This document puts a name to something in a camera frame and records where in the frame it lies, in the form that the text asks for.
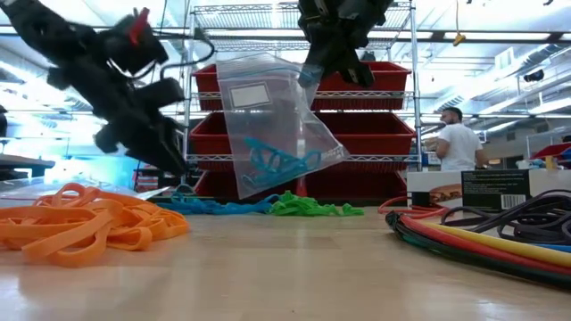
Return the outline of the black rolling workbench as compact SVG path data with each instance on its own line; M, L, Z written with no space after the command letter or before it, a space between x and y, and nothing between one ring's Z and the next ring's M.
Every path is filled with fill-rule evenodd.
M32 177L42 177L55 162L0 153L0 169L30 169Z

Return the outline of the orange rubber band pile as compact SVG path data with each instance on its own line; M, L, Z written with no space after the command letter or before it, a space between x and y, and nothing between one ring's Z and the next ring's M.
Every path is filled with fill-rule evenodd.
M0 248L27 262L81 268L109 249L145 251L190 232L174 211L121 193L69 183L28 206L0 208Z

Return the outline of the coloured tube bundle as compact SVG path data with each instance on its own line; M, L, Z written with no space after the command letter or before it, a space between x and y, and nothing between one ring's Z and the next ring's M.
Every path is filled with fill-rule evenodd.
M571 291L571 253L423 222L390 210L385 222L405 243L459 263Z

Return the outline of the dark brown rubber band pile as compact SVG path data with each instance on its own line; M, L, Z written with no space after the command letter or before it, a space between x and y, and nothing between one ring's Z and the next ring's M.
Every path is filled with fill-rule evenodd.
M440 224L477 234L495 230L500 238L519 243L571 246L571 190L548 190L499 213L455 207Z

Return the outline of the blue rubber band pile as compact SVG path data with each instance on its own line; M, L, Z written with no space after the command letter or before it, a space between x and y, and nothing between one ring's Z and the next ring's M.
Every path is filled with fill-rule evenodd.
M271 194L255 203L220 203L214 200L199 199L190 185L179 185L170 197L170 202L156 202L166 210L174 210L182 215L243 215L267 213L279 196Z

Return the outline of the green rubber band pile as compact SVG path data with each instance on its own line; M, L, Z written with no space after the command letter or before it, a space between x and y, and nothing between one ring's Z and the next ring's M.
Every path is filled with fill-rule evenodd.
M298 196L290 191L286 191L278 196L268 214L278 217L360 217L365 212L361 208L345 203L342 206L334 204L321 204L316 199Z

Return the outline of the white box hot dog print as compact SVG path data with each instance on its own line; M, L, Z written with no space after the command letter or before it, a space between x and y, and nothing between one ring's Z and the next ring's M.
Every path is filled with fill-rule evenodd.
M410 207L468 206L497 213L555 189L571 190L570 169L479 169L407 175Z

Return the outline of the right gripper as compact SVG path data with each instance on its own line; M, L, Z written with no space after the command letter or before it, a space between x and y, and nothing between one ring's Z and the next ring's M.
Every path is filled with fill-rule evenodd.
M317 85L340 73L346 83L372 86L375 77L366 63L357 61L354 49L316 43L340 32L350 45L367 45L368 33L386 22L385 13L392 4L393 0L298 0L298 26L305 39L314 43L302 66L302 83Z

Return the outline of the clear zip bag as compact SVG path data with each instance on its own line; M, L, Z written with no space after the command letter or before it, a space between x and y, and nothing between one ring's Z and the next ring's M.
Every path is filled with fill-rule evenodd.
M240 198L348 158L310 108L322 68L270 53L219 61L216 67Z

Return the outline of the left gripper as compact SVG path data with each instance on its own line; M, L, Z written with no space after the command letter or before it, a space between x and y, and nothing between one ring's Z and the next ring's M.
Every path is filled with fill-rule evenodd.
M186 161L178 147L179 125L161 116L157 123L147 121L147 108L162 108L185 100L181 85L174 78L162 78L136 88L133 82L104 63L70 62L48 69L47 83L58 89L75 89L106 125L95 134L95 145L105 153L126 148L131 158L173 175L186 172Z

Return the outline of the person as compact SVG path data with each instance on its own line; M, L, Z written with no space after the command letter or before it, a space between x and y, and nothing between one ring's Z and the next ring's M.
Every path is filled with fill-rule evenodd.
M487 164L478 136L462 124L462 119L462 111L456 107L442 110L441 121L445 126L437 137L436 144L441 171L470 171L484 168Z

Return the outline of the red and blue object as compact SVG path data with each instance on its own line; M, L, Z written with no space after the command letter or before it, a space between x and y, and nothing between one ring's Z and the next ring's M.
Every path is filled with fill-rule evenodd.
M566 169L571 169L571 143L548 145L532 156L532 160L552 157Z

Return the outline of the yellow hanging plug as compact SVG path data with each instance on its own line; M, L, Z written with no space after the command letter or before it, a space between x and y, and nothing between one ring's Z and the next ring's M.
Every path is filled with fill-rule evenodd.
M452 44L454 46L458 46L459 44L461 44L463 41L466 40L466 37L461 33L460 31L460 27L459 27L459 0L454 0L455 1L455 29L456 29L456 35L455 38L452 42Z

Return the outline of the red plastic bin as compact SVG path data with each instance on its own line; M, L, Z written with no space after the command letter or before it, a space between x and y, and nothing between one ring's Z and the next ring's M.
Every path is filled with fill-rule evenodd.
M390 199L407 192L397 173L316 172L305 178L310 197L336 200Z
M210 171L249 171L250 147L246 137L287 152L296 151L299 122L272 112L213 112L190 132L191 152L201 155L198 167Z
M258 201L272 194L283 194L286 191L294 192L296 186L296 180L292 180L244 198L244 201ZM194 191L199 196L211 197L224 202L240 201L236 177L233 172L205 171L197 181Z
M199 95L199 105L202 111L220 111L222 109L219 97L219 83L215 64L210 64L193 74Z
M375 81L370 87L349 84L340 73L323 78L311 108L320 110L400 110L410 70L393 62L366 63Z
M350 155L410 154L416 132L390 112L315 112ZM324 172L392 173L405 170L403 161L344 161Z

